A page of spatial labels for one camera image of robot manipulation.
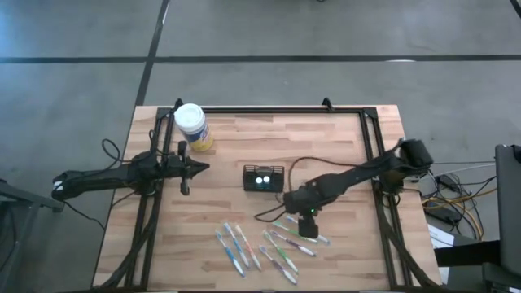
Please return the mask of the orange and white toothbrush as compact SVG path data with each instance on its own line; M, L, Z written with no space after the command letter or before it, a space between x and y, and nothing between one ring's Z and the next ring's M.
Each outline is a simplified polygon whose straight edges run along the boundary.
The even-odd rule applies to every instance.
M249 252L252 260L253 260L253 263L254 265L256 266L256 268L259 270L259 271L262 271L262 268L261 268L261 263L260 261L258 260L258 258L256 257L256 254L251 246L251 244L248 242L247 240L247 237L246 235L244 234L244 232L242 231L241 227L239 225L236 225L235 226L235 229L237 230L237 232L239 233L239 235L242 237L243 241L244 241L244 244L246 246L246 249L247 251Z

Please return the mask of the black aluminium table frame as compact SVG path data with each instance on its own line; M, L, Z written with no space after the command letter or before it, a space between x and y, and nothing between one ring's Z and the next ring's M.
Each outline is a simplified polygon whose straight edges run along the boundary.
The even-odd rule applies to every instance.
M214 142L195 160L210 167L190 180L190 194L177 179L164 184L155 240L137 258L130 283L151 291L347 291L387 290L403 282L393 247L384 246L378 223L378 196L369 182L351 188L323 208L317 223L330 245L313 246L307 256L280 238L274 240L292 260L294 273L263 235L279 214L269 193L243 189L243 166L278 165L287 170L286 184L298 186L323 173L340 173L393 147L403 135L394 106L214 107L207 111ZM250 268L226 232L228 222ZM235 226L239 225L260 261L259 271ZM239 261L245 277L234 269L218 241L218 230ZM298 284L291 284L261 253L279 262Z

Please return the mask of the green and white toothbrush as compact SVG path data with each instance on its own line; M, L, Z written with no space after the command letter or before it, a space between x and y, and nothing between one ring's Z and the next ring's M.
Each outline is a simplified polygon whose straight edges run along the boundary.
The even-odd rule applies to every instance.
M286 232L288 232L290 234L293 234L293 235L295 235L296 237L298 237L300 239L306 240L306 241L311 242L311 243L316 243L316 244L318 243L318 241L315 238L306 238L304 236L300 236L298 231L286 227L285 225L283 225L279 221L273 222L272 225L278 227L279 229L285 230Z
M267 230L263 231L263 235L266 237L266 239L274 246L274 248L277 250L278 254L284 259L286 264L290 267L290 269L296 273L299 274L299 270L295 266L295 264L292 262L292 260L287 256L286 252L274 241L272 236Z

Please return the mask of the grey metal stand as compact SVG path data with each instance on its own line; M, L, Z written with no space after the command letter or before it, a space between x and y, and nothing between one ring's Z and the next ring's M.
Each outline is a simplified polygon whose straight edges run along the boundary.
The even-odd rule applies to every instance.
M62 212L64 204L0 179L0 293L15 281L21 254L40 208Z

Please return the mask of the Lysol wipes canister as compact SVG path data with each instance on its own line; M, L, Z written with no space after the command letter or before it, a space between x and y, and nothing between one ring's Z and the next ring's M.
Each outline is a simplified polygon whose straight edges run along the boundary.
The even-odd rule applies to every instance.
M174 112L174 120L193 151L206 151L212 146L213 137L200 106L183 104Z

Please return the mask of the white paper sheet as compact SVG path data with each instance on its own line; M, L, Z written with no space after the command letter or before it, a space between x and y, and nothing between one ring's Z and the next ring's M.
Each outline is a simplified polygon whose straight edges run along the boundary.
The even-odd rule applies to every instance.
M448 232L445 232L433 225L427 226L432 246L437 248L452 247L454 244L454 236Z

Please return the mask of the black power brick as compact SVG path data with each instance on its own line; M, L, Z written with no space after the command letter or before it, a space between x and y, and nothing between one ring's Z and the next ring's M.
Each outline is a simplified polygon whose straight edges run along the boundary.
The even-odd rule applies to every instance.
M451 209L447 208L432 208L425 209L424 212L428 216L432 216L439 221L443 221L448 225L456 225L460 222L461 215L458 212L455 212Z

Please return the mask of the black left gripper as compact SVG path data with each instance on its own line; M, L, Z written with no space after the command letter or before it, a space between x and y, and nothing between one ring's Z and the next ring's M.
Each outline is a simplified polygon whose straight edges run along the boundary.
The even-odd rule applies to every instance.
M168 155L164 167L164 177L174 178L180 177L180 191L183 195L190 194L190 187L188 185L188 170L189 177L195 177L199 173L205 171L210 167L210 164L199 162L197 160L190 161L190 168L188 164L188 156L186 155L187 142L180 141L177 144L177 153Z

